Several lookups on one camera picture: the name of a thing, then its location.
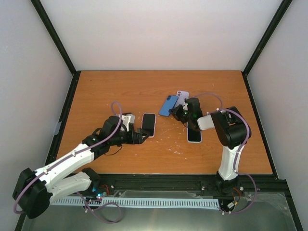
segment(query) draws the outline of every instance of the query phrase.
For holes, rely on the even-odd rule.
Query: white enclosure wall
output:
[[[77,70],[243,70],[282,0],[42,0]]]
[[[248,76],[279,177],[308,230],[308,1],[293,1]]]
[[[14,230],[19,173],[44,164],[71,81],[63,59],[27,0],[0,7],[0,229]]]

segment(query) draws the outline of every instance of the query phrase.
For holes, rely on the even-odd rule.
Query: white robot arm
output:
[[[130,113],[123,114],[121,118],[111,116],[102,128],[95,130],[68,154],[35,171],[29,168],[22,171],[13,192],[15,205],[18,203],[29,218],[36,218],[62,197],[87,189],[94,192],[99,186],[100,177],[91,168],[65,177],[107,153],[112,145],[143,143],[149,134],[140,128],[135,132],[134,119],[135,116]]]
[[[197,98],[187,99],[184,106],[179,105],[171,109],[170,113],[183,124],[188,122],[194,130],[215,128],[223,146],[221,165],[217,172],[217,187],[218,193],[224,194],[225,189],[236,183],[241,152],[251,136],[248,124],[236,107],[217,109],[203,116]]]

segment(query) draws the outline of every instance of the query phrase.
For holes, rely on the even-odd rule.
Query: black phone screen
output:
[[[154,136],[156,115],[144,113],[142,118],[142,129],[150,133],[150,137]]]
[[[191,126],[187,124],[187,139],[190,142],[200,143],[201,142],[201,132],[193,130]]]

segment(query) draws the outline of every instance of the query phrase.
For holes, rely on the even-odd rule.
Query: white smartphone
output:
[[[189,143],[201,143],[202,141],[201,132],[195,131],[192,128],[190,128],[188,123],[186,123],[186,125],[187,125],[187,141]]]
[[[141,122],[141,128],[150,133],[149,137],[155,134],[156,115],[153,113],[144,113]]]
[[[188,99],[189,97],[189,93],[188,91],[183,91],[183,90],[179,90],[177,91],[176,96],[178,96],[178,101],[176,102],[176,104],[174,105],[174,107],[185,104],[185,100]]]

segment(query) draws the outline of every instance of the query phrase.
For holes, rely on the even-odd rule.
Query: orange wooden surface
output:
[[[236,106],[252,130],[239,171],[272,173],[240,71],[82,71],[57,158],[102,127],[112,115],[111,102],[119,101],[124,113],[136,116],[135,128],[141,127],[143,113],[155,113],[155,137],[141,145],[124,144],[117,154],[101,156],[84,167],[98,173],[215,174],[222,154],[215,130],[202,131],[201,143],[188,143],[179,121],[158,115],[166,97],[177,90],[188,91],[190,97],[214,92],[225,107]],[[213,96],[199,100],[204,113],[219,107]],[[117,149],[111,147],[109,154]]]

